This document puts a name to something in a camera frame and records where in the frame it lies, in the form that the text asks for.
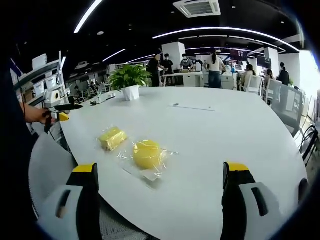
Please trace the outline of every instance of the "ceiling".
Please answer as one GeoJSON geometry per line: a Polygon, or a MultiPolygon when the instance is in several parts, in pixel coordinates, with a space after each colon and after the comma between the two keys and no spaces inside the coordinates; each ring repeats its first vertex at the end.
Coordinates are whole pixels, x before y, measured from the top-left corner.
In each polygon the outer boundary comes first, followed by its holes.
{"type": "MultiPolygon", "coordinates": [[[[66,56],[63,72],[73,73],[106,69],[108,64],[125,63],[159,52],[162,44],[180,41],[185,48],[229,47],[257,50],[265,44],[277,45],[265,36],[234,30],[197,30],[153,37],[199,27],[232,27],[253,30],[278,39],[298,34],[294,17],[282,12],[280,0],[219,0],[221,16],[187,18],[173,6],[176,0],[104,0],[86,21],[79,33],[75,28],[95,0],[11,0],[7,11],[16,16],[6,27],[12,48],[10,54],[23,72],[32,70],[32,59],[46,53],[48,61],[66,56]],[[226,37],[198,37],[221,35],[226,37]],[[125,51],[103,60],[122,49],[125,51]],[[88,67],[75,70],[81,61],[88,67]]],[[[295,52],[280,45],[287,53],[295,52]]],[[[202,49],[187,54],[204,52],[202,49]]]]}

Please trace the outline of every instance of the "jeans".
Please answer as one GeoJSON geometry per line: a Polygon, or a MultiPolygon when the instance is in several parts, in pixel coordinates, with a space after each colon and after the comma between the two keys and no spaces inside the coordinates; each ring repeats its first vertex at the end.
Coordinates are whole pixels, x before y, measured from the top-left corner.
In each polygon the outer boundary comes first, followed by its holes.
{"type": "Polygon", "coordinates": [[[220,71],[209,71],[209,88],[221,89],[220,71]]]}

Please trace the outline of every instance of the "air conditioner vent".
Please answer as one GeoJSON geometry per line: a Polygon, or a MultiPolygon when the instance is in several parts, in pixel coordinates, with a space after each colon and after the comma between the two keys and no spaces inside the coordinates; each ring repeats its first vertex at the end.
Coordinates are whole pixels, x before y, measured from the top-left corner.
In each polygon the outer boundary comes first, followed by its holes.
{"type": "Polygon", "coordinates": [[[184,0],[173,5],[187,18],[221,15],[218,0],[184,0]]]}

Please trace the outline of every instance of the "yellow sponge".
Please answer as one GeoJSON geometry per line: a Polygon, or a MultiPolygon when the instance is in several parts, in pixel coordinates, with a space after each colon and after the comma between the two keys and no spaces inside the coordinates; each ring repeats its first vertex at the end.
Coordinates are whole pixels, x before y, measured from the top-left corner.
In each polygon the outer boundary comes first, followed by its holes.
{"type": "Polygon", "coordinates": [[[102,147],[108,151],[114,150],[126,139],[126,133],[116,126],[112,127],[108,132],[99,137],[102,147]]]}
{"type": "Polygon", "coordinates": [[[133,146],[133,160],[143,169],[157,168],[162,163],[162,150],[154,141],[140,141],[133,146]]]}

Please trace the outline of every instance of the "potted plant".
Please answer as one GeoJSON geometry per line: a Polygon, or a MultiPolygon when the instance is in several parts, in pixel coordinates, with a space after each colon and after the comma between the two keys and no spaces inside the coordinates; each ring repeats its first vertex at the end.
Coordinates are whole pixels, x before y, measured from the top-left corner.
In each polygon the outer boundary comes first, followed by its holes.
{"type": "Polygon", "coordinates": [[[140,97],[139,86],[146,85],[145,79],[150,76],[143,65],[124,65],[111,73],[109,82],[114,90],[123,92],[126,101],[132,101],[140,97]]]}

